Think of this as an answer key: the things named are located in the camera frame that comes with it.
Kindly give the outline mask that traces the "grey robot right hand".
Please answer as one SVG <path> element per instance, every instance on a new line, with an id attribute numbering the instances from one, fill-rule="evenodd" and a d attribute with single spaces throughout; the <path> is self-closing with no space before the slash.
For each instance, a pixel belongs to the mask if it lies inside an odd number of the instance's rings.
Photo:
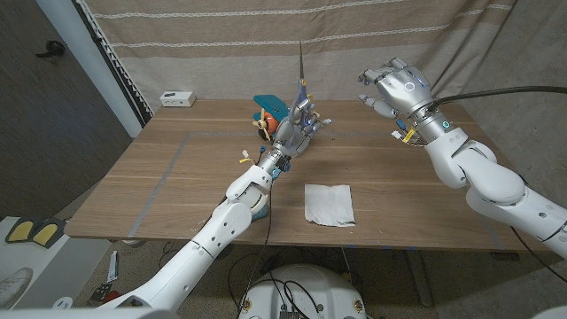
<path id="1" fill-rule="evenodd" d="M 374 84 L 381 96 L 359 95 L 365 105 L 388 119 L 397 115 L 407 118 L 426 144 L 455 129 L 441 111 L 430 109 L 433 98 L 427 78 L 415 66 L 399 58 L 387 61 L 377 70 L 361 72 L 358 81 L 364 85 Z"/>

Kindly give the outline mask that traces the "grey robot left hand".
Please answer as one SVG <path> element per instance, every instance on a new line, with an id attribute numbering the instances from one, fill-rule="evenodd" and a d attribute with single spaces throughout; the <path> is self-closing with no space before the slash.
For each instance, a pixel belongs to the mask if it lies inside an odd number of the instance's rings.
<path id="1" fill-rule="evenodd" d="M 258 167 L 270 174 L 276 168 L 284 172 L 291 168 L 291 160 L 305 151 L 311 137 L 332 123 L 331 119 L 322 120 L 314 109 L 315 104 L 308 97 L 291 107 L 276 130 L 272 149 Z"/>

